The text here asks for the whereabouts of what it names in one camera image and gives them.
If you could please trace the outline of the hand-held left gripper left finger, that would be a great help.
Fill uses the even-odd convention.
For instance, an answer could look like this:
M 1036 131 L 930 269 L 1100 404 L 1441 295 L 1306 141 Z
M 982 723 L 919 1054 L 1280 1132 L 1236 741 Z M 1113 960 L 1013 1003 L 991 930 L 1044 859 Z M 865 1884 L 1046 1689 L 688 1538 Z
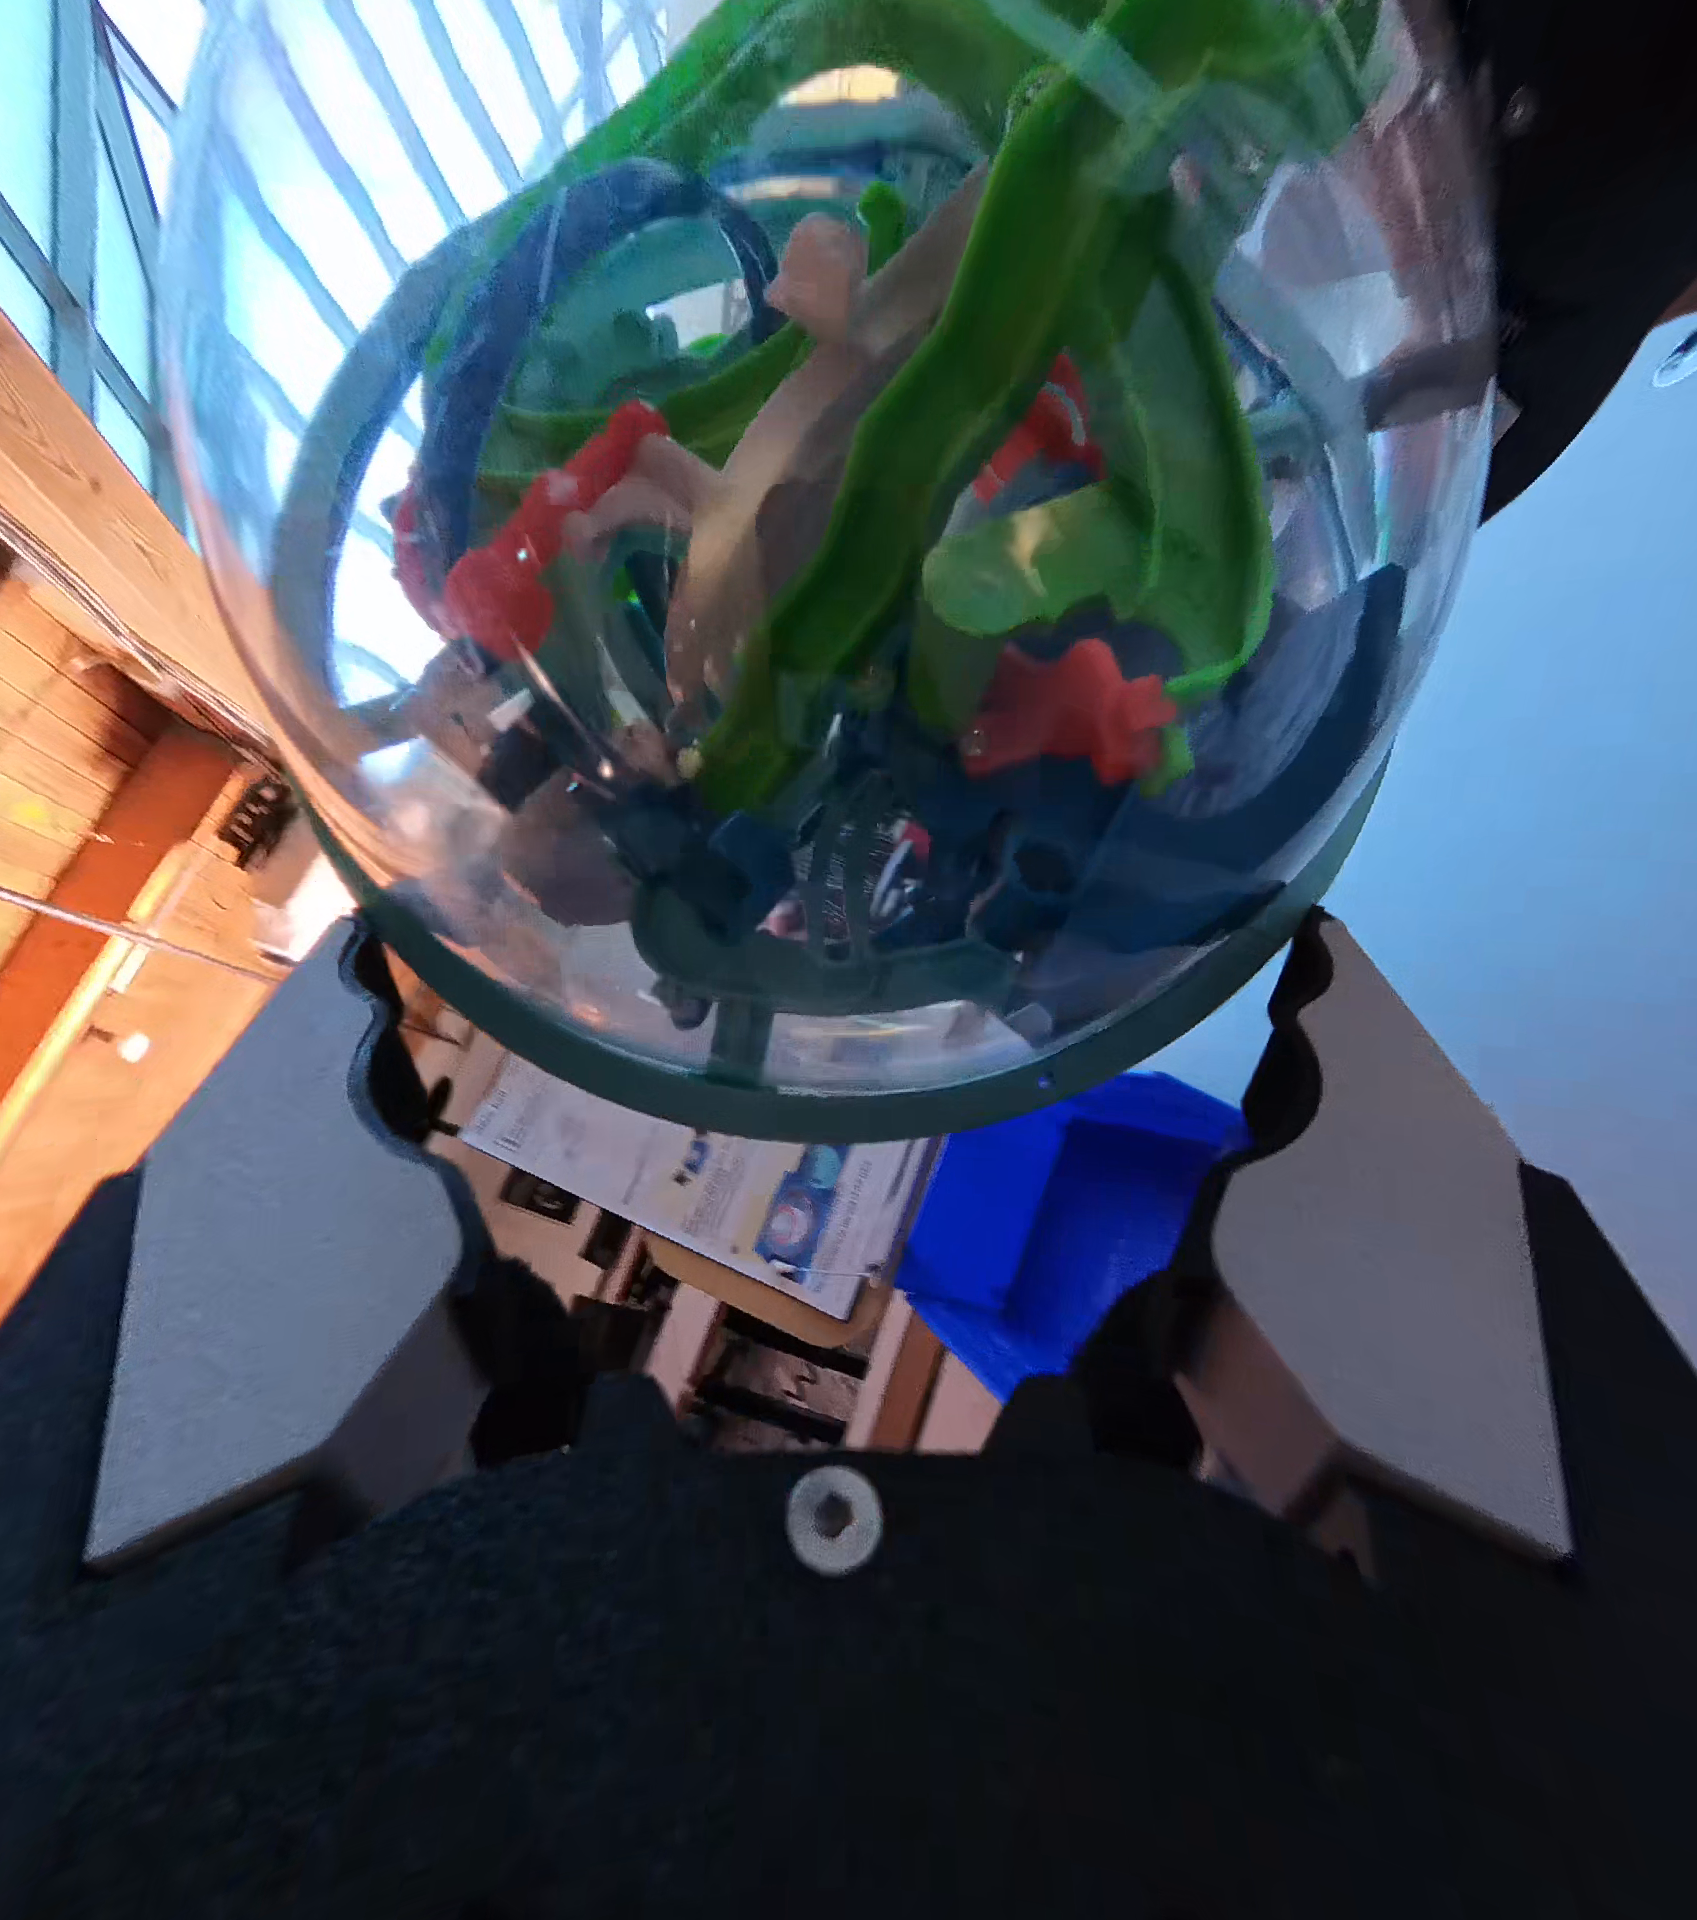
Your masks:
M 470 1460 L 452 1296 L 494 1258 L 424 1103 L 380 945 L 333 922 L 140 1163 L 83 1564 L 313 1488 L 375 1521 Z

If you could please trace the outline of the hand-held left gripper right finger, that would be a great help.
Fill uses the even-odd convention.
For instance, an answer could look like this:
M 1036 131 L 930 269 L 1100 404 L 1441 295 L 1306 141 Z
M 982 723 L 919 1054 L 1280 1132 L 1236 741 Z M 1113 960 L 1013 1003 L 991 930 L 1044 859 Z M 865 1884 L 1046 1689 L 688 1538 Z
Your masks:
M 1519 1150 L 1340 921 L 1306 918 L 1268 1018 L 1182 1243 L 1204 1476 L 1363 1566 L 1369 1497 L 1566 1560 Z

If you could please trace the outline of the clear plastic maze ball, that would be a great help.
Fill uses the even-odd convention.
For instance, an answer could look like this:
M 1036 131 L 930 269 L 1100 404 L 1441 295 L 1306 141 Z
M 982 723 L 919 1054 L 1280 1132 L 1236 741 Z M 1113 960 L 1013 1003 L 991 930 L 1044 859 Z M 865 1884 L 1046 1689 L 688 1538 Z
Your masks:
M 579 1090 L 989 1124 L 1360 830 L 1493 403 L 1461 4 L 211 4 L 159 372 L 364 918 Z

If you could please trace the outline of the blue plastic bin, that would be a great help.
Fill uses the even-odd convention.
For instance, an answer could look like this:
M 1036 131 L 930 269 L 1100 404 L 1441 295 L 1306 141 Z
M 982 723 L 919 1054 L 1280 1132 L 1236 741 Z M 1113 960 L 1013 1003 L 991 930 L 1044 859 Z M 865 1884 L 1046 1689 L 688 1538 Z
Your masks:
M 897 1285 L 1004 1405 L 1062 1375 L 1121 1294 L 1168 1265 L 1203 1181 L 1245 1141 L 1239 1107 L 1153 1071 L 952 1134 Z

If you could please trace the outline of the printed paper sheet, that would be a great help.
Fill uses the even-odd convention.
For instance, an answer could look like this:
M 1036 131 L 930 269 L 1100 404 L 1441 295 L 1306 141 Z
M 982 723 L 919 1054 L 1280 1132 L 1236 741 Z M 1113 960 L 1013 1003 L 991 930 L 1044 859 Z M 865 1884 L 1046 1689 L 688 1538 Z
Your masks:
M 774 1143 L 645 1117 L 505 1060 L 461 1138 L 844 1326 L 884 1285 L 936 1141 Z

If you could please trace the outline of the wooden beam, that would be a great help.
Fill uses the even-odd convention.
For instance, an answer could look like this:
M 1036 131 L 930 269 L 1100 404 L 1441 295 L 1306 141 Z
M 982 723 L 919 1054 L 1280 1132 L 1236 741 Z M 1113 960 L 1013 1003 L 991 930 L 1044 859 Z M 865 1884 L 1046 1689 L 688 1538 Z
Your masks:
M 76 639 L 196 728 L 279 767 L 197 554 L 1 311 L 0 545 Z

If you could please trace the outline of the large window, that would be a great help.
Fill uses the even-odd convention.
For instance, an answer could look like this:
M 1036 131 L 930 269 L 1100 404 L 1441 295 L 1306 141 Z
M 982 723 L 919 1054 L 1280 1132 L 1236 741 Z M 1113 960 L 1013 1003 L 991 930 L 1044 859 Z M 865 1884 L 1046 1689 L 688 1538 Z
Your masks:
M 184 533 L 156 269 L 206 14 L 197 2 L 0 2 L 0 311 Z

